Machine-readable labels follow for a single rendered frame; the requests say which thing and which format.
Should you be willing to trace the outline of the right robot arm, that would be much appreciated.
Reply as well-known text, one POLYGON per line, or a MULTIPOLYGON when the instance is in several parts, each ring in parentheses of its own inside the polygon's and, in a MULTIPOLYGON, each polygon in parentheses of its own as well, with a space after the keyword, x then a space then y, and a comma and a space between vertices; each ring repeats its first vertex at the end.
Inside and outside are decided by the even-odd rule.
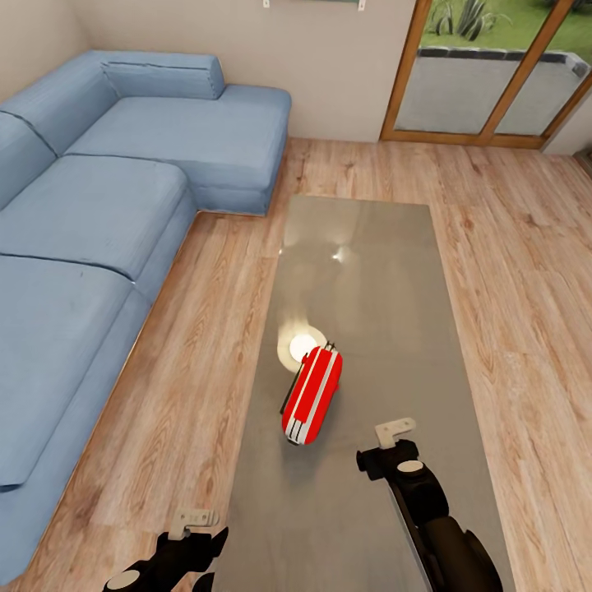
POLYGON ((449 516, 448 501, 436 476, 418 460, 414 443, 393 440, 412 432, 404 417, 377 425, 379 447, 357 452, 371 481, 386 478, 392 504, 428 592, 502 592, 500 575, 474 532, 449 516))

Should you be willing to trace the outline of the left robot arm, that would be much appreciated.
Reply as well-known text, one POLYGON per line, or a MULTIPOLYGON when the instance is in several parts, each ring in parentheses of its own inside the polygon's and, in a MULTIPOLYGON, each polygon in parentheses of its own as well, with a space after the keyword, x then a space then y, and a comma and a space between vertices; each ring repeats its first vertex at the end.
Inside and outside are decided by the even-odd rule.
POLYGON ((219 557, 228 538, 229 527, 215 537, 192 533, 186 526, 214 527, 220 514, 211 509, 177 509, 169 532, 157 539, 149 561, 139 560, 110 579, 103 592, 171 592, 187 571, 205 572, 219 557))

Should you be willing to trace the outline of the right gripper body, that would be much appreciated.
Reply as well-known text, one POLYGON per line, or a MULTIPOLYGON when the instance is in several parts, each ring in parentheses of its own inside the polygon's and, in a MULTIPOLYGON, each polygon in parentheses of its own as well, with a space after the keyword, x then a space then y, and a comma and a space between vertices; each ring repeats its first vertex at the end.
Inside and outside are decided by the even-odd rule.
POLYGON ((369 479, 376 481, 376 479, 386 478, 386 462, 396 455, 403 457, 411 456, 419 463, 422 463, 422 461, 418 460, 414 443, 410 440, 400 440, 395 443, 393 448, 389 448, 388 450, 381 450, 379 447, 372 448, 371 450, 362 452, 369 479))

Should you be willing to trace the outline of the radio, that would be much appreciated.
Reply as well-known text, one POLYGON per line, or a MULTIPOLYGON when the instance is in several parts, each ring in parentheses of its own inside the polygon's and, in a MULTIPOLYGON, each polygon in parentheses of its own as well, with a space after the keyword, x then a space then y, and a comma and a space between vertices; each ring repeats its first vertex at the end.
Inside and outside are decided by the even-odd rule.
POLYGON ((343 359, 335 345, 315 346, 302 357, 301 372, 282 405, 282 428, 289 443, 312 443, 337 390, 343 359))

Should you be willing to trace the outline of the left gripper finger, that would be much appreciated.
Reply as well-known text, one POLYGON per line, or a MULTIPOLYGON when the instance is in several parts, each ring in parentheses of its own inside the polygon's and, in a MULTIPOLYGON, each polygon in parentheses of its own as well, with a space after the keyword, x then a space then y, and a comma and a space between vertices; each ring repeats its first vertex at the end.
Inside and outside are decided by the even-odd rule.
POLYGON ((229 527, 224 527, 215 537, 211 537, 210 563, 215 557, 219 557, 224 547, 224 542, 228 538, 229 527))

